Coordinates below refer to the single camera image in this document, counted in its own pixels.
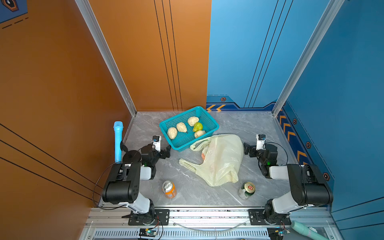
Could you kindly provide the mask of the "cream plastic bag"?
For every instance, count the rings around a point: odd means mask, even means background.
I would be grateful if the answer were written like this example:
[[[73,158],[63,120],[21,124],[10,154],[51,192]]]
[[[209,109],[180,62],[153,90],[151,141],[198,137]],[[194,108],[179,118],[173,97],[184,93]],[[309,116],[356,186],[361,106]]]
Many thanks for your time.
[[[213,135],[196,141],[190,149],[201,152],[203,163],[197,165],[180,159],[179,164],[201,177],[210,187],[239,181],[238,173],[244,155],[244,146],[239,136]]]

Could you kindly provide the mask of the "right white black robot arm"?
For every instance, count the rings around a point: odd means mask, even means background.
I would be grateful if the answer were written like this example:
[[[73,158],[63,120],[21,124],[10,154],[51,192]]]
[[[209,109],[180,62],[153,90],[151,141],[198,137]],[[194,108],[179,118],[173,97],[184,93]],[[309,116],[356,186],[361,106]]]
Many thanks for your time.
[[[266,224],[291,223],[291,212],[305,207],[330,205],[334,200],[331,188],[316,165],[285,164],[277,165],[277,147],[266,144],[262,149],[244,145],[244,154],[257,158],[258,167],[267,179],[285,180],[290,184],[290,191],[281,197],[270,199],[263,212],[249,210],[252,221],[264,221]]]

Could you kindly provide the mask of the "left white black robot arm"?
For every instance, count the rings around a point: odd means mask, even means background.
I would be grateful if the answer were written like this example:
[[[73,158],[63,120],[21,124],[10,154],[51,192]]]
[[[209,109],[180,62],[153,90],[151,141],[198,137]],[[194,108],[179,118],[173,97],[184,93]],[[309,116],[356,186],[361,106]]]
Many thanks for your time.
[[[102,199],[106,203],[116,204],[119,208],[129,208],[132,213],[128,218],[151,225],[154,221],[159,222],[159,216],[155,211],[151,199],[144,197],[140,191],[140,181],[155,178],[156,164],[160,159],[171,156],[171,146],[157,151],[153,145],[144,146],[138,151],[129,151],[120,143],[120,150],[126,154],[121,162],[114,163],[105,186],[102,191]]]

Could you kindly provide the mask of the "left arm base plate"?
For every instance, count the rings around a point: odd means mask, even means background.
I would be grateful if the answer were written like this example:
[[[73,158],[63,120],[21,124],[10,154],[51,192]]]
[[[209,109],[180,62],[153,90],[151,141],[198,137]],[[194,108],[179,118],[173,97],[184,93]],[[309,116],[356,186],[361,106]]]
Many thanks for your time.
[[[170,210],[169,209],[154,209],[147,214],[132,214],[128,221],[129,226],[154,226],[158,223],[163,226],[169,224]]]

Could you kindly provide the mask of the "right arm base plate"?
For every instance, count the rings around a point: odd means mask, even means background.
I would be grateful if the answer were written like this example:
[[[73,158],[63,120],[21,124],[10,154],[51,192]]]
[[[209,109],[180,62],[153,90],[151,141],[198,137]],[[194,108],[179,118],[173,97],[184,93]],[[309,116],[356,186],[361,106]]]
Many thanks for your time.
[[[276,214],[274,211],[267,213],[265,209],[249,209],[248,214],[252,226],[292,224],[289,214]]]

